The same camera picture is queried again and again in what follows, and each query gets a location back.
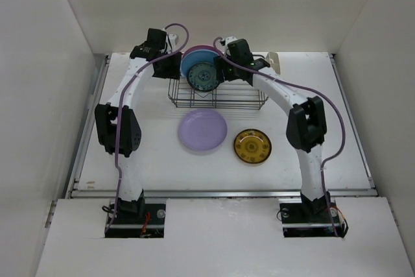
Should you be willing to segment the yellow patterned glass plate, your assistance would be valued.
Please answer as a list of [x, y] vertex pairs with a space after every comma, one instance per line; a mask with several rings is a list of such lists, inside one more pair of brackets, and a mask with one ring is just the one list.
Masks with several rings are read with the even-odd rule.
[[270, 157], [272, 142], [264, 132], [249, 128], [236, 135], [233, 150], [244, 163], [259, 165]]

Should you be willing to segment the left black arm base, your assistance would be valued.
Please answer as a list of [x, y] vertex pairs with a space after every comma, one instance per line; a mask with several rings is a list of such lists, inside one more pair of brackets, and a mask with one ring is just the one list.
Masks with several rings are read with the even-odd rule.
[[105, 238], [164, 238], [166, 204], [150, 203], [145, 205], [142, 217], [134, 213], [117, 213], [110, 224], [114, 203], [103, 206], [106, 213]]

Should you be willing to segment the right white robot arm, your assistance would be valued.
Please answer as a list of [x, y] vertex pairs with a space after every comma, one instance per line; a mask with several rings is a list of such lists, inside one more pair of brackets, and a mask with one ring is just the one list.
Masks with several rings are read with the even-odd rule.
[[256, 58], [248, 42], [235, 37], [214, 40], [225, 51], [215, 49], [215, 67], [225, 81], [241, 79], [264, 92], [287, 115], [286, 137], [295, 149], [302, 177], [300, 213], [308, 221], [321, 217], [327, 208], [327, 194], [322, 175], [322, 144], [327, 133], [322, 94], [283, 80], [264, 58]]

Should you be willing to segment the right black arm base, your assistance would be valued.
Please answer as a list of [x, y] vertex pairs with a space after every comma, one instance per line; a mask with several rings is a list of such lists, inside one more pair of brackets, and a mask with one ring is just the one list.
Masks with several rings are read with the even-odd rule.
[[283, 200], [276, 217], [282, 223], [284, 238], [340, 237], [345, 238], [349, 225], [336, 202], [330, 209], [323, 203], [322, 211], [311, 214], [302, 202]]

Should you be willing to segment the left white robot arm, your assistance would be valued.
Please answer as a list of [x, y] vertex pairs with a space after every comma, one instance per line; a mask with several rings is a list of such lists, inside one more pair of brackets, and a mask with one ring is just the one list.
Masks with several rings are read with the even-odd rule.
[[145, 215], [145, 199], [140, 178], [129, 159], [138, 150], [142, 132], [136, 104], [151, 78], [179, 78], [182, 47], [178, 37], [167, 28], [149, 28], [145, 41], [132, 49], [129, 63], [119, 86], [104, 104], [95, 107], [95, 124], [99, 144], [113, 156], [118, 174], [112, 217], [124, 215], [138, 223]]

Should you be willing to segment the lavender plastic plate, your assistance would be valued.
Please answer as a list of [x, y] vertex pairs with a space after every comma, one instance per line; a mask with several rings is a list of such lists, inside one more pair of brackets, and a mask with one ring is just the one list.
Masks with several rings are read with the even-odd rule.
[[199, 108], [188, 112], [180, 121], [178, 137], [188, 149], [207, 152], [219, 147], [226, 139], [228, 126], [216, 110]]

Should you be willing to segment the metal wire dish rack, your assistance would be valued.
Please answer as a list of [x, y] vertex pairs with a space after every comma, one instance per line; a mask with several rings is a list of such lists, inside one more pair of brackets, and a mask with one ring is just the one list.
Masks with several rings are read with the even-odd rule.
[[193, 89], [186, 78], [170, 79], [168, 98], [177, 108], [260, 110], [268, 96], [247, 82], [224, 82], [213, 91]]

